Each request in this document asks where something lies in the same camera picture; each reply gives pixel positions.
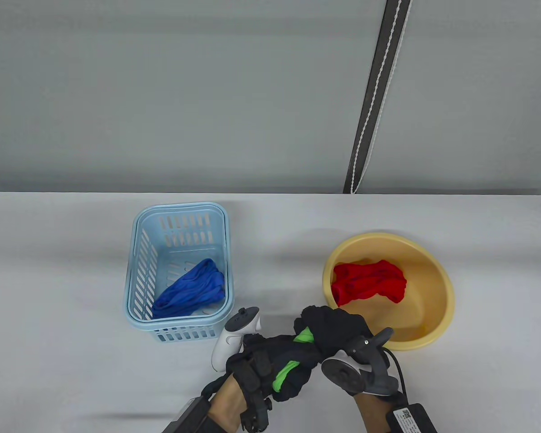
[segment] black cable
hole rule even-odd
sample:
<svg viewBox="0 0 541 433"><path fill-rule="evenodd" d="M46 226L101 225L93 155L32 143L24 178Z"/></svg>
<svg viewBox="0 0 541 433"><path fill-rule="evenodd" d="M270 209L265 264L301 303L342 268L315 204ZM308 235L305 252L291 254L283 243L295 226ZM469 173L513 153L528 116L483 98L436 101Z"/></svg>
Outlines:
<svg viewBox="0 0 541 433"><path fill-rule="evenodd" d="M401 365L399 364L399 361L397 360L394 353L392 353L389 349L382 348L382 350L384 350L386 353L388 353L390 355L390 357L394 361L394 364L397 366L397 371L399 372L399 379L401 380L401 389L403 390L403 396L405 396L405 401L408 404L409 400L407 398L407 389L405 388L405 379L403 378L403 371L401 370Z"/></svg>

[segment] white rope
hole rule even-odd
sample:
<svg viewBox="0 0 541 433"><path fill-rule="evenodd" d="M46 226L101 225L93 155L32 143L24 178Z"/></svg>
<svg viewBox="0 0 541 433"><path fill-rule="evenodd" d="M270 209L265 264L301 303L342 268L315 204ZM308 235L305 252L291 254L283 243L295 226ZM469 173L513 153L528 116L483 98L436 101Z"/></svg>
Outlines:
<svg viewBox="0 0 541 433"><path fill-rule="evenodd" d="M361 182L363 181L363 177L365 176L365 171L367 169L367 166L369 165L369 162L371 161L371 155L373 154L373 145L375 143L375 139L377 138L377 131L378 131L379 122L381 120L382 109L383 109L383 107L385 105L386 95L387 95L387 93L389 91L389 84L390 84L390 81L393 78L394 69L395 69L395 66L397 64L397 59L399 57L399 51L401 50L401 45L403 43L403 35L405 34L405 29L407 28L407 21L409 19L409 13L411 12L411 5L413 4L413 0L411 0L411 2L409 2L409 6L407 8L407 14L405 15L405 22L403 23L403 29L401 31L401 36L399 37L399 44L397 45L397 51L394 54L393 64L392 64L392 66L390 68L389 79L386 82L385 93L384 93L384 95L382 97L381 107L379 108L379 112L378 112L378 115L377 115L377 123L375 124L375 129L373 131L373 136L371 137L369 151L368 151L368 154L367 154L365 165L364 165L363 171L361 173L361 178L357 182L357 187L355 188L354 187L354 184L355 184L355 171L357 169L357 158L359 156L359 148L361 147L361 142L363 141L363 135L365 134L365 128L367 127L367 123L369 122L369 118L371 116L371 111L373 110L375 96L377 95L378 82L379 82L379 79L381 78L382 70L383 70L383 68L385 66L386 56L387 56L387 54L389 52L390 42L392 41L392 38L393 38L394 27L395 27L395 24L397 23L397 18L399 16L399 9L400 9L400 6L401 6L401 2L402 2L402 0L399 0L399 2L397 3L397 9L394 11L393 25L390 28L389 40L386 43L385 55L382 58L381 68L380 68L380 70L378 72L377 79L375 80L375 88L373 90L373 97L371 99L371 105L369 107L369 112L367 113L367 118L365 119L365 124L363 124L363 130L361 131L361 136L359 137L359 142L357 143L357 151L355 152L355 161L353 162L353 175L351 177L351 194L355 194L359 190L359 186L361 186Z"/></svg>

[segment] label sticker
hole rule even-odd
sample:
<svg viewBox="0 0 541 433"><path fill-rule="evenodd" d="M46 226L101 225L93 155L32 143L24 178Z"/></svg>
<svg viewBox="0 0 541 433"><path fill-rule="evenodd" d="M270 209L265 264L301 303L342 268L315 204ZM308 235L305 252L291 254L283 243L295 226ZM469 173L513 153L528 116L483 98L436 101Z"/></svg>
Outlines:
<svg viewBox="0 0 541 433"><path fill-rule="evenodd" d="M395 410L393 412L394 417L401 426L403 433L421 433L419 426L415 423L411 411L407 408Z"/></svg>

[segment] white table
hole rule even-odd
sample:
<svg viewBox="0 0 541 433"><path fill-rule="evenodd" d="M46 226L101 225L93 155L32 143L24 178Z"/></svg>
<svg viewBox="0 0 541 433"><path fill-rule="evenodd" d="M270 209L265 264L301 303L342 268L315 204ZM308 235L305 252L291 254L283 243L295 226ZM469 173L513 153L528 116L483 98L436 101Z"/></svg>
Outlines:
<svg viewBox="0 0 541 433"><path fill-rule="evenodd" d="M457 304L438 342L398 353L410 400L440 432L541 432L541 197L138 193L0 193L0 432L160 433L217 377L213 340L159 344L122 312L134 217L202 200L229 211L236 306L261 307L267 336L324 304L322 266L344 239L421 243ZM270 423L363 431L319 369Z"/></svg>

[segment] black glove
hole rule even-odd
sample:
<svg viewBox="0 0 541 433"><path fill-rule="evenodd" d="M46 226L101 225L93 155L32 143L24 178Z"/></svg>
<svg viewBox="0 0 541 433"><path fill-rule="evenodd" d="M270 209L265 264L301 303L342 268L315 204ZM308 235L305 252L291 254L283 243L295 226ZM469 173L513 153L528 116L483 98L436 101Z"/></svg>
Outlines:
<svg viewBox="0 0 541 433"><path fill-rule="evenodd" d="M334 356L357 336L373 336L363 316L326 305L311 305L302 311L301 317L295 320L295 332L300 334L305 328L312 332L314 344L324 359ZM380 351L388 367L389 359L382 348Z"/></svg>
<svg viewBox="0 0 541 433"><path fill-rule="evenodd" d="M295 342L294 338L295 336L264 338L260 334L248 334L243 339L243 352L236 353L227 361L227 371L231 371L233 363L242 359L251 359L255 352L264 351L268 354L272 365L272 383L265 384L263 388L266 395L263 396L272 394L275 401L293 398L308 382L312 369L324 359L316 345ZM298 365L291 368L293 366L291 361ZM277 381L277 375L281 372L283 374Z"/></svg>

